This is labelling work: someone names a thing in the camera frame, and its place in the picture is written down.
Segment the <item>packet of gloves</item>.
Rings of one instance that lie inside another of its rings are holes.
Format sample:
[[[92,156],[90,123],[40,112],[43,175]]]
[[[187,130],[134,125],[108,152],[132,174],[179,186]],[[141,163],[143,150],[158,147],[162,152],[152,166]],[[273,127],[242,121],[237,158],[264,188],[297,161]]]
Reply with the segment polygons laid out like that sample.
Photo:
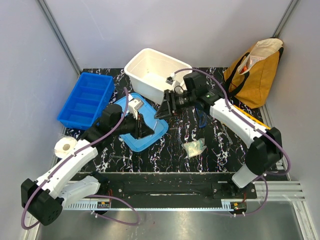
[[[186,151],[188,159],[202,154],[203,151],[207,148],[204,138],[200,138],[192,142],[183,143],[181,146]]]

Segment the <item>yellow test tube rack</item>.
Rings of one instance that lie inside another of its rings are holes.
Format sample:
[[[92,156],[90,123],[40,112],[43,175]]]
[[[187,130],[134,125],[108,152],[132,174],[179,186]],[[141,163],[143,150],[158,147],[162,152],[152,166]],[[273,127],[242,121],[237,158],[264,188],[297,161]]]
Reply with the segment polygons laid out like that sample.
[[[259,127],[260,129],[271,129],[262,121],[259,121],[257,118],[250,115],[243,109],[240,109],[238,106],[227,106],[224,101],[217,103],[215,107],[212,107],[210,113],[220,121],[227,124],[227,126],[236,133],[237,131],[239,131],[239,133],[246,131],[247,126],[254,129],[258,128],[258,125],[261,125],[261,127]]]

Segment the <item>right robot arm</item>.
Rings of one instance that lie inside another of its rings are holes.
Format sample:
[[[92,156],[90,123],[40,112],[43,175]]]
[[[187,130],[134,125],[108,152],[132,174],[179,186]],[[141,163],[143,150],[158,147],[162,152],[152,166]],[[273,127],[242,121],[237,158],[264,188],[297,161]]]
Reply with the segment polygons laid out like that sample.
[[[281,132],[252,120],[233,106],[222,93],[209,89],[199,72],[183,77],[186,89],[182,92],[166,89],[155,119],[176,117],[183,109],[195,107],[231,129],[247,146],[244,165],[232,176],[228,194],[239,198],[246,186],[265,174],[283,157]]]

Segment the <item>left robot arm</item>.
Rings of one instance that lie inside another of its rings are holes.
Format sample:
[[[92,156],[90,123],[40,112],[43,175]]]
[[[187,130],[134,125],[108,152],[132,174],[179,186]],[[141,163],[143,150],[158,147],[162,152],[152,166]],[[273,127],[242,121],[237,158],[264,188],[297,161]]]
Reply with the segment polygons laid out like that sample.
[[[61,161],[38,179],[28,178],[21,184],[22,228],[28,229],[26,213],[47,226],[59,217],[65,207],[82,198],[106,196],[110,181],[97,171],[76,183],[68,182],[98,155],[103,145],[110,143],[114,136],[125,134],[139,140],[154,134],[154,130],[145,123],[142,114],[128,113],[118,104],[108,105]]]

